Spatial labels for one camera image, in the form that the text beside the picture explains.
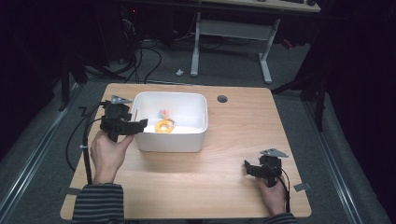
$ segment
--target striped sleeve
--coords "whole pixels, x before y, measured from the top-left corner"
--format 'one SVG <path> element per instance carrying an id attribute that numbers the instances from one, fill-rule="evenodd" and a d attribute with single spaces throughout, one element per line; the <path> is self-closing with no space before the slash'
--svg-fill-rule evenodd
<path id="1" fill-rule="evenodd" d="M 263 224 L 297 224 L 297 218 L 292 213 L 282 213 L 266 219 Z"/>
<path id="2" fill-rule="evenodd" d="M 72 223 L 123 223 L 121 185 L 87 185 L 76 198 Z"/>

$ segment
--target white plastic bin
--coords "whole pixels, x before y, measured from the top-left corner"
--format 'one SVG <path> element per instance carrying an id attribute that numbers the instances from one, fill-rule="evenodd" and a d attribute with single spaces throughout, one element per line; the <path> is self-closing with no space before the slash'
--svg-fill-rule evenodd
<path id="1" fill-rule="evenodd" d="M 161 110 L 176 125 L 171 133 L 156 133 Z M 134 139 L 143 151 L 197 152 L 202 149 L 208 125 L 206 98 L 198 93 L 144 91 L 136 95 L 132 120 L 148 119 L 148 126 Z"/>

